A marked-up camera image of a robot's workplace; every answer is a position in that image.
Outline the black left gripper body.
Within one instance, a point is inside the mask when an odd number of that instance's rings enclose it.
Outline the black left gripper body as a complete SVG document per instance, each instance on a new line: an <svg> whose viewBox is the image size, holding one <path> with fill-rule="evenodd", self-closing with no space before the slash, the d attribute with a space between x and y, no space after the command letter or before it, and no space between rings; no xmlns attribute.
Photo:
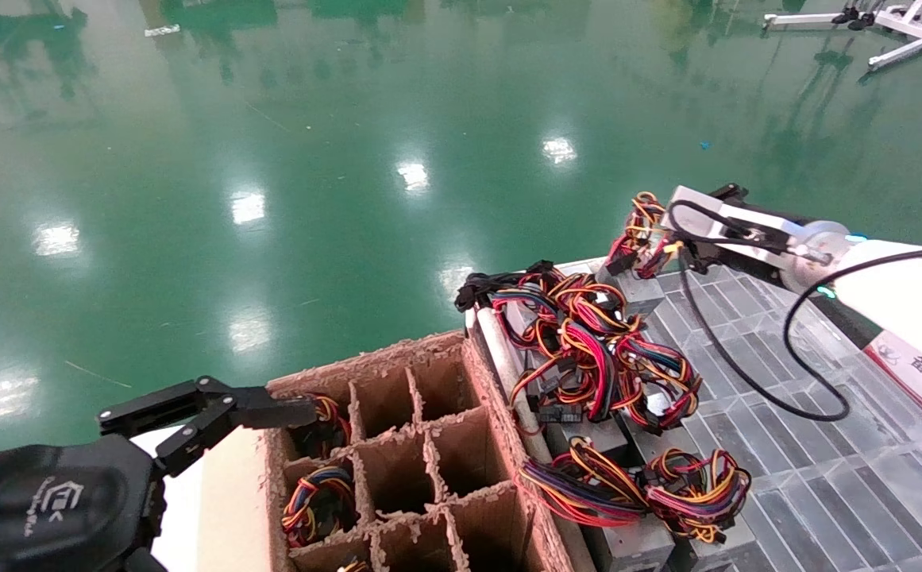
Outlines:
<svg viewBox="0 0 922 572"><path fill-rule="evenodd" d="M124 571L166 508L156 461L109 435L0 451L0 571Z"/></svg>

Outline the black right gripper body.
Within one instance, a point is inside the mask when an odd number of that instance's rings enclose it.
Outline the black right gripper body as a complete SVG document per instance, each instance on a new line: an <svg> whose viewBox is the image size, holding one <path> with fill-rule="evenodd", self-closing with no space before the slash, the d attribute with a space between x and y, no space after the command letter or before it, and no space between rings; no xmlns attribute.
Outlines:
<svg viewBox="0 0 922 572"><path fill-rule="evenodd" d="M742 272L751 278L768 284L781 284L781 270L763 261L759 256L780 256L784 253L781 244L769 240L744 240L743 246L754 246L756 254L740 253L730 250L729 244L711 242L694 242L692 239L679 238L685 250L686 268L696 274L707 275L713 265L724 265L731 270Z"/></svg>

